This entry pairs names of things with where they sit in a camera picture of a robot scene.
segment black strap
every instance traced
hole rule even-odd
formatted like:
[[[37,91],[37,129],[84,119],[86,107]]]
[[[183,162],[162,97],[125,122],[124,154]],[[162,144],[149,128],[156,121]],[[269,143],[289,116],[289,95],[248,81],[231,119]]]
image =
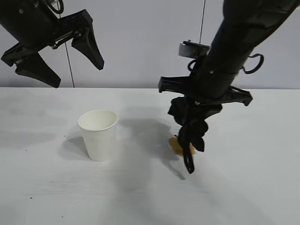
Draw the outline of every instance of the black strap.
[[[255,73],[257,70],[259,70],[262,67],[263,62],[264,62],[264,56],[262,54],[257,53],[257,54],[254,54],[252,56],[249,56],[249,58],[256,58],[258,56],[260,57],[260,60],[259,60],[259,63],[257,64],[257,66],[254,69],[246,71],[245,67],[242,68],[245,74]]]

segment cable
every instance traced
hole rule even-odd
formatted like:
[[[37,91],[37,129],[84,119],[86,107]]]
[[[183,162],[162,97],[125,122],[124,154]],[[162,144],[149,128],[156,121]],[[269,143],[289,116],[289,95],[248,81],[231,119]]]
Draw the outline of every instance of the cable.
[[[196,62],[197,62],[197,60],[193,60],[193,61],[190,61],[190,63],[188,64],[187,69],[188,69],[190,72],[194,72],[194,67],[192,68],[192,65],[193,65],[194,63],[196,63]]]
[[[55,12],[56,14],[62,14],[65,10],[64,8],[64,2],[63,0],[58,0],[59,4],[60,4],[60,7],[59,9],[56,9],[50,2],[50,0],[46,0],[46,3],[48,5],[48,7],[53,11]]]

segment cup rim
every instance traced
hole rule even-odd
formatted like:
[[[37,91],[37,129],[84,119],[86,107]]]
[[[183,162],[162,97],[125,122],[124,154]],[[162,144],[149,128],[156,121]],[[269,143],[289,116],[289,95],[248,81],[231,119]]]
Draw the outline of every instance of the cup rim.
[[[85,116],[85,115],[88,114],[88,113],[92,113],[92,112],[96,112],[96,111],[98,111],[98,112],[110,112],[110,113],[113,113],[113,114],[116,116],[116,121],[115,121],[112,125],[110,125],[109,127],[106,127],[106,128],[103,128],[103,129],[85,129],[85,128],[83,128],[82,126],[80,126],[79,120],[80,120],[83,116]],[[106,110],[106,109],[96,109],[96,110],[88,111],[88,112],[84,113],[82,116],[80,116],[80,117],[78,118],[78,120],[77,120],[77,125],[78,125],[82,130],[86,130],[86,131],[104,131],[104,130],[107,130],[107,129],[109,129],[109,128],[112,128],[114,125],[116,125],[116,123],[118,122],[118,120],[119,120],[118,115],[117,115],[116,113],[114,113],[113,111],[111,111],[111,110]]]

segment black bracket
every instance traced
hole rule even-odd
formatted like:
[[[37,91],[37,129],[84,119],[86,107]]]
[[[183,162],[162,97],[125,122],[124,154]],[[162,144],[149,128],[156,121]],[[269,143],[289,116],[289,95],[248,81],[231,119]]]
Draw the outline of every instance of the black bracket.
[[[231,86],[227,92],[219,99],[206,99],[194,87],[194,79],[192,76],[182,77],[161,77],[158,84],[159,92],[170,91],[184,94],[190,98],[194,98],[200,105],[218,105],[231,102],[243,103],[248,106],[253,100],[249,91],[242,90]]]

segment black wire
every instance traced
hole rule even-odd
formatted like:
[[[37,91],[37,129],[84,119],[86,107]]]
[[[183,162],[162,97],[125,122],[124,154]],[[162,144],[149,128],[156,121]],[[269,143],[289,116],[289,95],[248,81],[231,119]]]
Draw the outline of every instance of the black wire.
[[[57,14],[62,14],[65,10],[65,7],[64,7],[64,2],[63,0],[58,0],[59,4],[60,4],[60,7],[59,9],[56,9],[51,3],[50,3],[50,0],[46,0],[46,3],[48,5],[48,7],[55,13]]]

